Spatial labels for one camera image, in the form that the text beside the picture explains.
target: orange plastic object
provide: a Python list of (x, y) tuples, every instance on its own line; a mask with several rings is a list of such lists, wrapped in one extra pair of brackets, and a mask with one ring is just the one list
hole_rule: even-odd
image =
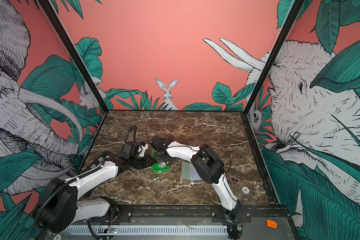
[(267, 220), (267, 227), (277, 228), (277, 223), (272, 220)]

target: green tray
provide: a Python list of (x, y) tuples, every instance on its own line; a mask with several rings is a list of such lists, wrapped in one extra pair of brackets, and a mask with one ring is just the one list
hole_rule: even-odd
[[(156, 160), (156, 151), (154, 151), (154, 160)], [(152, 170), (154, 172), (165, 172), (165, 171), (168, 171), (169, 169), (169, 165), (167, 164), (165, 167), (158, 167), (158, 164), (155, 163), (153, 166), (152, 166)]]

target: round white sticker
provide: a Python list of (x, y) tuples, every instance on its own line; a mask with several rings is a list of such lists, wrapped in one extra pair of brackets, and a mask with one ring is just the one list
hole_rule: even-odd
[(250, 193), (250, 189), (247, 188), (247, 187), (243, 187), (241, 190), (243, 191), (244, 194), (249, 194)]

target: triangular warning sticker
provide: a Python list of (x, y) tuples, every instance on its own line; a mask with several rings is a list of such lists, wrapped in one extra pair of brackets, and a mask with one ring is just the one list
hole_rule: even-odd
[(230, 177), (231, 177), (232, 186), (235, 186), (238, 182), (240, 182), (240, 179), (238, 179), (237, 177), (234, 176), (230, 176)]

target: pink wall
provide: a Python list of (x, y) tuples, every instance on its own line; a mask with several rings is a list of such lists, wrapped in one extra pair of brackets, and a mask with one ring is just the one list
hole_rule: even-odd
[[(103, 75), (98, 86), (148, 91), (163, 97), (155, 78), (171, 90), (178, 109), (196, 103), (216, 104), (211, 96), (219, 81), (232, 94), (245, 86), (248, 73), (226, 63), (204, 38), (230, 40), (256, 58), (271, 50), (277, 37), (277, 1), (82, 1), (83, 19), (57, 1), (59, 17), (76, 44), (96, 38), (102, 49)], [(126, 109), (112, 100), (115, 109)]]

